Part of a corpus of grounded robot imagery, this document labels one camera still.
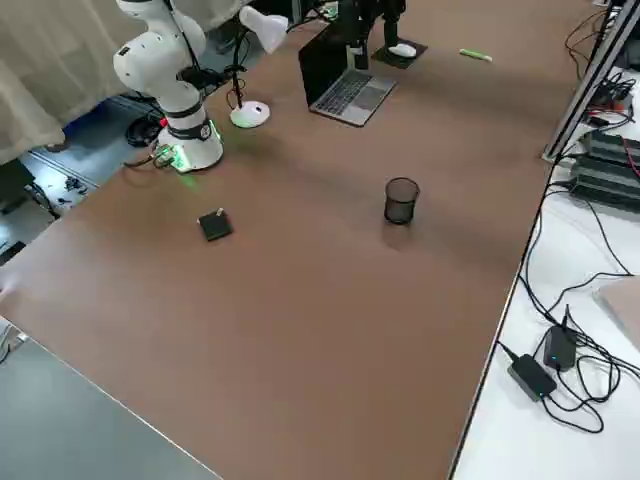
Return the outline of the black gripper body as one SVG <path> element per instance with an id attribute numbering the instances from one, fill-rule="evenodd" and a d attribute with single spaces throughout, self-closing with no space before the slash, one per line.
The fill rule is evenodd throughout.
<path id="1" fill-rule="evenodd" d="M 346 0 L 341 2 L 341 21 L 344 23 L 355 23 L 358 20 L 374 21 L 378 17 L 386 22 L 398 22 L 404 12 L 404 0 Z"/>

